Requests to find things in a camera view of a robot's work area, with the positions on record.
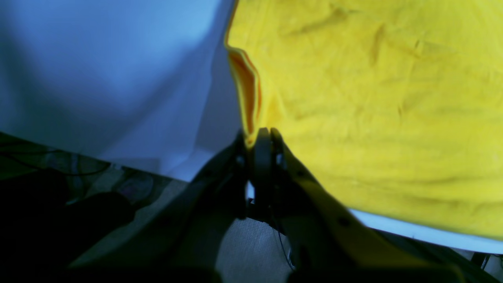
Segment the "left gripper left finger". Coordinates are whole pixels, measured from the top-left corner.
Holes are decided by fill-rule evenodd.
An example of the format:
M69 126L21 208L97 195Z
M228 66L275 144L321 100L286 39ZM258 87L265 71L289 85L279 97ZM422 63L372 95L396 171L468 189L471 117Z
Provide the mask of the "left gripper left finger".
M134 242L126 259L74 268L69 283L221 283L215 265L220 244L235 219L248 210L248 153L244 134L214 156L183 193L149 225L149 236Z

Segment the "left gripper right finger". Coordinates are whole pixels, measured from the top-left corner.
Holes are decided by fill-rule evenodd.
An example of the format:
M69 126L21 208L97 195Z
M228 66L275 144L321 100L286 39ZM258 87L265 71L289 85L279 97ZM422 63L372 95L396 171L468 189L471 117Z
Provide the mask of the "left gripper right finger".
M287 236L290 283L486 283L457 252L365 227L292 154L277 129L253 147L255 216Z

